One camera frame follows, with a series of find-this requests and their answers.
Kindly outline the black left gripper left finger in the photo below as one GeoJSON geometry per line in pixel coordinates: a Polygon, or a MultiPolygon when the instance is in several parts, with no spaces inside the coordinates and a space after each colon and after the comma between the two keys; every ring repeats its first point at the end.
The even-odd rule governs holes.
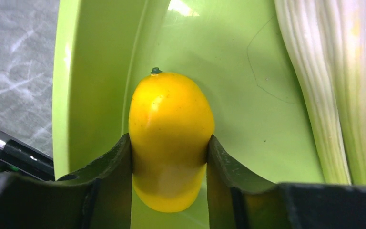
{"type": "Polygon", "coordinates": [[[128,229],[131,205],[128,134],[101,157],[57,181],[0,173],[0,229],[128,229]]]}

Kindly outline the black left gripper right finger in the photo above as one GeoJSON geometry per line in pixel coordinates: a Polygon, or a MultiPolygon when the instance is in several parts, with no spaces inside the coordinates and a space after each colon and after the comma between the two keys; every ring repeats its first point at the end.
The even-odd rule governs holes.
{"type": "Polygon", "coordinates": [[[206,180],[212,229],[366,229],[366,187],[275,184],[230,156],[215,136],[206,180]]]}

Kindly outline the yellow bell pepper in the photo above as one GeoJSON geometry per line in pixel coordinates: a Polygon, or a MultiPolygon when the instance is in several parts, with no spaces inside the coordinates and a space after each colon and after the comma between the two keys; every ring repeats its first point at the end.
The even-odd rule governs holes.
{"type": "Polygon", "coordinates": [[[132,95],[128,132],[133,187],[149,208],[175,213],[192,205],[206,171],[214,115],[200,87],[154,67],[132,95]]]}

